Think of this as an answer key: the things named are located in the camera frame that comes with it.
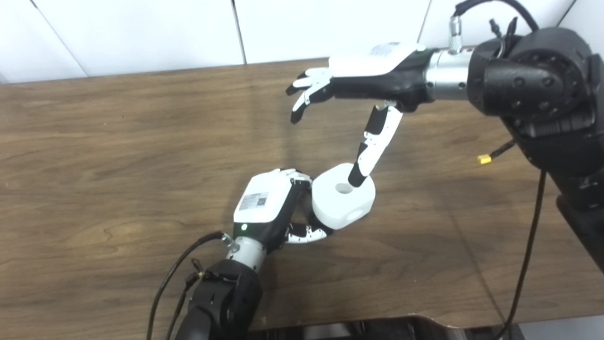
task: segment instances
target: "white wall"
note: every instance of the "white wall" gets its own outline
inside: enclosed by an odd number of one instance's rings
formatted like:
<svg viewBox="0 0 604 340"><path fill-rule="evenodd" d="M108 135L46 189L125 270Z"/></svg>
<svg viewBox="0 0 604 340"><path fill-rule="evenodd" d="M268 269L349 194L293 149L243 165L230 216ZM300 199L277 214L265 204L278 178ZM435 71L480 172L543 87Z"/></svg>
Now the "white wall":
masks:
<svg viewBox="0 0 604 340"><path fill-rule="evenodd" d="M89 76L243 63L227 0L34 1Z"/></svg>
<svg viewBox="0 0 604 340"><path fill-rule="evenodd" d="M85 76L30 1L0 1L0 82Z"/></svg>
<svg viewBox="0 0 604 340"><path fill-rule="evenodd" d="M248 63L327 57L350 46L415 43L429 0L236 0Z"/></svg>
<svg viewBox="0 0 604 340"><path fill-rule="evenodd" d="M594 53L604 56L602 19L604 19L603 0L577 0L560 23L560 27L576 31L590 45Z"/></svg>

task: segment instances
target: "black cable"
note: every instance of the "black cable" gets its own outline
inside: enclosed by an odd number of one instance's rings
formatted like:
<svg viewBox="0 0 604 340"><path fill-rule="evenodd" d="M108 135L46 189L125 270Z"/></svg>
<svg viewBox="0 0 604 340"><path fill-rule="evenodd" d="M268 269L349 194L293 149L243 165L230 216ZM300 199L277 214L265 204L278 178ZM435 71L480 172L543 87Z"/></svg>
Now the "black cable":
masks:
<svg viewBox="0 0 604 340"><path fill-rule="evenodd" d="M174 265L172 265L172 268L170 268L170 271L168 271L168 274L165 276L164 281L159 285L159 289L157 291L157 294L155 295L155 299L153 299L153 304L151 305L151 313L149 315L149 326L147 328L147 340L151 340L151 335L153 334L153 322L155 320L155 312L157 311L159 299L162 293L164 293L164 289L168 285L168 282L170 282L170 279L172 279L172 276L178 269L178 266L181 265L181 263L187 258L187 256L189 256L189 254L191 254L195 250L195 248L201 246L207 241L220 239L223 235L223 232L217 231L200 237L187 250L185 250L185 252L182 253L182 255L178 258L178 260L176 260Z"/></svg>
<svg viewBox="0 0 604 340"><path fill-rule="evenodd" d="M512 307L510 308L510 314L507 317L506 323L503 328L497 333L493 340L499 340L512 328L512 322L516 315L516 309L518 308L518 301L520 301L520 294L522 293L522 286L524 285L524 278L526 277L527 270L529 269L530 255L533 252L533 244L535 243L535 235L537 234L537 226L539 225L539 216L541 214L541 205L543 203L543 194L545 191L545 178L547 173L541 171L539 175L539 185L537 188L537 198L535 200L535 212L533 213L533 223L530 227L530 233L528 234L527 248L524 253L524 261L522 262L522 268L520 269L520 276L518 277L518 284L516 285L516 293L514 293L514 300L512 301Z"/></svg>
<svg viewBox="0 0 604 340"><path fill-rule="evenodd" d="M511 141L506 142L505 144L501 145L499 148L497 148L497 150L491 152L489 154L489 156L491 157L491 159L495 159L495 158L501 156L504 152L513 148L515 145L516 145L516 141L512 139Z"/></svg>
<svg viewBox="0 0 604 340"><path fill-rule="evenodd" d="M465 0L464 2L460 2L455 6L455 13L453 16L460 16L465 13L470 8L480 5L484 2L489 2L493 0ZM539 25L533 18L533 16L529 13L529 11L522 6L522 4L516 0L499 0L501 2L505 2L506 4L512 6L518 13L522 16L522 18L527 22L527 25L531 30L536 31L539 29Z"/></svg>
<svg viewBox="0 0 604 340"><path fill-rule="evenodd" d="M189 274L189 276L187 276L187 278L185 279L185 287L182 290L181 297L178 299L176 309L174 309L174 314L172 314L172 320L170 320L170 325L168 326L168 332L165 335L165 340L170 340L170 338L172 337L172 331L174 330L174 326L176 325L176 320L178 319L178 316L181 314L182 306L185 304L185 299L187 298L188 290L191 289L195 282L199 281L199 279L204 274L204 269L203 267L201 267L201 263L199 263L199 260L192 258L191 262L198 271Z"/></svg>
<svg viewBox="0 0 604 340"><path fill-rule="evenodd" d="M165 335L165 340L170 340L172 337L172 331L174 330L174 326L176 325L176 320L178 316L181 314L182 306L185 304L185 299L187 298L187 291L183 290L181 293L181 297L178 299L178 305L176 305L176 310L174 310L174 315L172 315L172 320L170 320L170 325L168 326L168 332Z"/></svg>

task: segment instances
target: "robot finger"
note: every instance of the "robot finger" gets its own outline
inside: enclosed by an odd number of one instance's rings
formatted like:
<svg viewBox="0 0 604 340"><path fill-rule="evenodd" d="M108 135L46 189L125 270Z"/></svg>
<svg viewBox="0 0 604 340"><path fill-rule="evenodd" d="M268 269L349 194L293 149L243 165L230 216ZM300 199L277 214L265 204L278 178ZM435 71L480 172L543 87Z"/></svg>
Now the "robot finger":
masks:
<svg viewBox="0 0 604 340"><path fill-rule="evenodd" d="M302 78L306 78L306 77L320 76L320 75L324 74L325 71L327 71L327 67L309 68L308 70L300 73L300 75L298 76L298 79L302 79Z"/></svg>
<svg viewBox="0 0 604 340"><path fill-rule="evenodd" d="M290 223L286 243L301 244L322 240L333 233L321 227L309 226L301 223Z"/></svg>
<svg viewBox="0 0 604 340"><path fill-rule="evenodd" d="M293 82L293 84L290 85L285 90L285 93L288 96L291 96L292 94L295 94L299 90L302 90L302 89L306 90L306 89L310 88L314 82L315 81L313 81L313 79L311 77L298 79L295 82Z"/></svg>
<svg viewBox="0 0 604 340"><path fill-rule="evenodd" d="M325 102L331 97L333 97L333 90L329 79L323 79L319 82L313 83L313 85L304 91L304 93L294 104L290 121L293 124L298 123L302 119L304 110L310 104Z"/></svg>

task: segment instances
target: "cable connector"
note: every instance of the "cable connector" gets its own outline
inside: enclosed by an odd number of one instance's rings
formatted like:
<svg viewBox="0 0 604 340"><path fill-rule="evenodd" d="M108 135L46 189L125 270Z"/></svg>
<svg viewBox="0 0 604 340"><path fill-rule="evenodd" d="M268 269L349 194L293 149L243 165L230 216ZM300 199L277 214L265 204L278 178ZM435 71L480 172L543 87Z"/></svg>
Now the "cable connector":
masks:
<svg viewBox="0 0 604 340"><path fill-rule="evenodd" d="M454 15L449 20L449 54L460 53L462 48L461 18Z"/></svg>
<svg viewBox="0 0 604 340"><path fill-rule="evenodd" d="M229 249L231 249L231 252L236 253L239 251L239 245L237 243L235 243L233 238L230 237L228 234L222 235L221 240L225 246L227 246Z"/></svg>
<svg viewBox="0 0 604 340"><path fill-rule="evenodd" d="M514 140L511 140L511 141L501 145L499 148L497 148L497 150L491 152L490 154L478 156L477 157L478 162L480 163L480 165L489 164L490 162L493 161L493 159L501 156L504 152L506 152L509 149L511 149L512 147L514 147L514 145L516 145L516 142Z"/></svg>

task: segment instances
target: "robotic arm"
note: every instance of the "robotic arm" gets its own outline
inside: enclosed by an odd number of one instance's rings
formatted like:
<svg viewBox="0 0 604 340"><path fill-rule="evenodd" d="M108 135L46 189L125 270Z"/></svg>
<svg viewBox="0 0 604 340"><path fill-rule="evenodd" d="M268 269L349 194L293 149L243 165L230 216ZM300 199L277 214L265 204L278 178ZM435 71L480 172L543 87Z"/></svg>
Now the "robotic arm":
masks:
<svg viewBox="0 0 604 340"><path fill-rule="evenodd" d="M602 59L575 32L538 29L531 20L534 32L527 36L514 34L514 20L505 36L493 28L497 38L463 48L460 15L484 1L457 6L449 50L389 43L307 70L286 90L288 95L303 90L291 122L298 123L311 104L332 97L384 100L385 106L370 114L355 164L345 169L352 190L374 190L369 175L404 113L435 100L467 100L499 117L527 159L550 174L561 192L560 212L604 272ZM334 227L321 220L313 202L317 215L307 224L292 223L300 195L311 186L316 193L321 183L321 176L313 181L294 169L252 178L234 213L235 240L223 238L228 255L203 272L176 339L241 338L262 296L258 272L267 254L284 243L324 238L367 213Z"/></svg>
<svg viewBox="0 0 604 340"><path fill-rule="evenodd" d="M388 112L412 112L421 103L439 99L468 100L483 114L499 117L527 159L549 173L561 192L557 200L560 212L604 272L601 57L592 54L575 32L564 28L544 28L527 36L514 35L511 29L506 37L475 48L460 48L460 25L459 16L454 16L449 50L390 43L374 50L383 51L388 46L391 51L406 53L374 57L372 50L364 59L366 64L358 63L361 71L356 74L341 70L361 60L359 57L330 58L329 68L320 74L315 73L316 69L304 73L308 77L296 80L287 90L293 94L297 89L306 89L294 105L292 122L298 122L311 103L332 96L384 99L388 101ZM400 58L390 71L383 73L382 68L376 74L378 71L369 67L390 56L392 60ZM372 131L380 131L374 130L375 126L385 126L381 122L386 120L378 119L376 112L374 109L370 116L366 137L375 136ZM358 173L362 178L369 175L390 139L391 135L381 139L377 148L361 145L349 175L351 185L362 184L362 180L356 181ZM364 166L364 160L368 160L368 166Z"/></svg>

